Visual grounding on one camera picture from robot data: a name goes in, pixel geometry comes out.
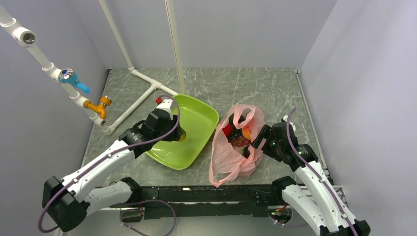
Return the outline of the dark fake grapes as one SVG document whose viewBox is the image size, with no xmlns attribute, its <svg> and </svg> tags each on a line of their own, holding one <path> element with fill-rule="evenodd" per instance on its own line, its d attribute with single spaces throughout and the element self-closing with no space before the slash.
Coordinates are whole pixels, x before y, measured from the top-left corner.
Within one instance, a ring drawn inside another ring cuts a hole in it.
<svg viewBox="0 0 417 236">
<path fill-rule="evenodd" d="M 250 139 L 244 137 L 241 129 L 233 129 L 230 135 L 228 136 L 229 143 L 234 147 L 245 147 L 251 144 Z"/>
</svg>

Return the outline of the pink plastic bag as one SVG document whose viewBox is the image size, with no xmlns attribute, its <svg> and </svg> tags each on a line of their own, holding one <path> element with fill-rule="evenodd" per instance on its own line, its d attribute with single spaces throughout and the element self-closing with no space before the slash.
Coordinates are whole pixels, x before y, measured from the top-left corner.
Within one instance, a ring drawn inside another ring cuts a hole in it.
<svg viewBox="0 0 417 236">
<path fill-rule="evenodd" d="M 223 128 L 229 124 L 233 116 L 232 125 L 237 129 L 245 126 L 251 131 L 250 140 L 254 141 L 265 125 L 262 110 L 253 105 L 237 104 L 232 106 L 217 125 L 211 148 L 211 160 L 208 179 L 211 185 L 219 187 L 237 177 L 251 175 L 263 158 L 263 151 L 252 146 L 248 147 L 249 157 L 245 158 L 241 151 L 229 143 Z"/>
</svg>

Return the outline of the red fake fruit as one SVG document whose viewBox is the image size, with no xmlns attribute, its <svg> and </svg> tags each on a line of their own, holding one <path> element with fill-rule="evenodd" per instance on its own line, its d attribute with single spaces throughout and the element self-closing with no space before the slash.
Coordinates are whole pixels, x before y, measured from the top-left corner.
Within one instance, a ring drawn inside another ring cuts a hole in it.
<svg viewBox="0 0 417 236">
<path fill-rule="evenodd" d="M 231 123 L 228 123 L 224 128 L 222 128 L 222 131 L 224 135 L 228 138 L 233 131 L 233 125 Z"/>
</svg>

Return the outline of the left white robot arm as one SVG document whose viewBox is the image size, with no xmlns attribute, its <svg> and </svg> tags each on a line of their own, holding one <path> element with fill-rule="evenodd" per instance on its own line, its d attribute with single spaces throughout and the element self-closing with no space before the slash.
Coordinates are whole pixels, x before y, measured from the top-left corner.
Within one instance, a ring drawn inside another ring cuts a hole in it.
<svg viewBox="0 0 417 236">
<path fill-rule="evenodd" d="M 46 233 L 42 220 L 48 214 L 56 223 L 55 229 L 68 232 L 76 228 L 88 215 L 113 205 L 136 206 L 143 199 L 141 186 L 125 177 L 116 184 L 98 187 L 98 184 L 119 167 L 135 160 L 152 149 L 159 141 L 182 140 L 180 114 L 172 109 L 156 108 L 146 120 L 126 129 L 102 154 L 81 169 L 61 179 L 51 177 L 44 183 L 38 229 Z"/>
</svg>

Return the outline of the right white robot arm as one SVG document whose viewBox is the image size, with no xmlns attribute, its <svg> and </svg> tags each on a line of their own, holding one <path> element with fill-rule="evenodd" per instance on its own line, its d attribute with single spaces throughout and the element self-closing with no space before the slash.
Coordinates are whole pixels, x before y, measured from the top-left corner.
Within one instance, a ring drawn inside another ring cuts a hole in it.
<svg viewBox="0 0 417 236">
<path fill-rule="evenodd" d="M 252 147 L 288 165 L 309 190 L 305 195 L 290 176 L 272 182 L 271 198 L 277 204 L 294 208 L 318 236 L 368 236 L 370 226 L 348 209 L 330 181 L 316 153 L 308 144 L 299 144 L 289 122 L 264 125 L 254 134 Z"/>
</svg>

